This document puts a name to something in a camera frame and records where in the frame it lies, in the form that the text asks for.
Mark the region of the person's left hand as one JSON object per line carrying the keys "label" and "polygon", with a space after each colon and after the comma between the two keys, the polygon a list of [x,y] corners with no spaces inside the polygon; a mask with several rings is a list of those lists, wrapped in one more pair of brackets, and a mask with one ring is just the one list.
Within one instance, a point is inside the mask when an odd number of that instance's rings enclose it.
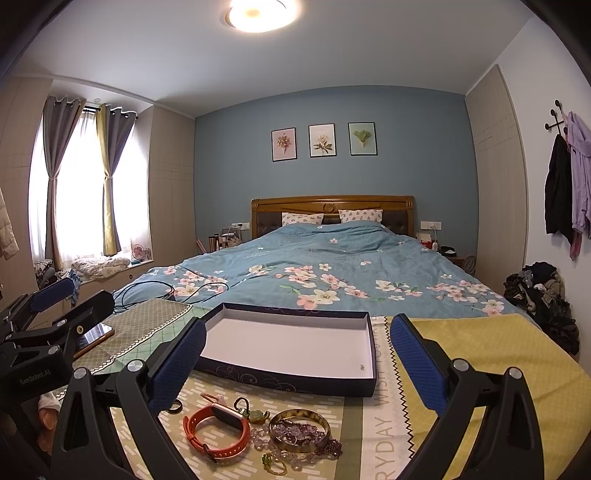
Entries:
{"label": "person's left hand", "polygon": [[38,414],[41,424],[38,444],[40,449],[48,454],[52,452],[59,413],[60,404],[54,394],[42,394],[38,402]]}

